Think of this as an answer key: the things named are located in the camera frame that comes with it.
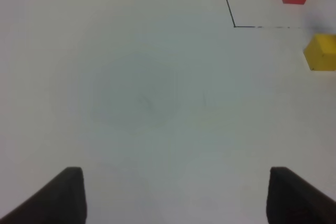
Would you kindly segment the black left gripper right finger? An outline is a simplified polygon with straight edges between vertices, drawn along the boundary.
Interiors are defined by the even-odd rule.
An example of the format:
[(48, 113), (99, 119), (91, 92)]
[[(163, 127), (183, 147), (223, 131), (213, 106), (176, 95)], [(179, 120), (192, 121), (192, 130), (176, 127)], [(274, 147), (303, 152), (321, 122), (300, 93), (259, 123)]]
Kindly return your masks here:
[(266, 201), (269, 223), (335, 223), (335, 201), (286, 167), (272, 167)]

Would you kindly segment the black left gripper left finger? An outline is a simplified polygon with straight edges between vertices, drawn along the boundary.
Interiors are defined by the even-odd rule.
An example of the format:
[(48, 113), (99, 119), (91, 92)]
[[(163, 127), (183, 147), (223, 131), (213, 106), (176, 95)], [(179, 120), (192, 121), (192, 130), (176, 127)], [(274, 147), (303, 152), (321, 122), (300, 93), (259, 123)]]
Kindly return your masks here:
[(86, 223), (82, 168), (67, 167), (37, 193), (1, 218), (1, 223)]

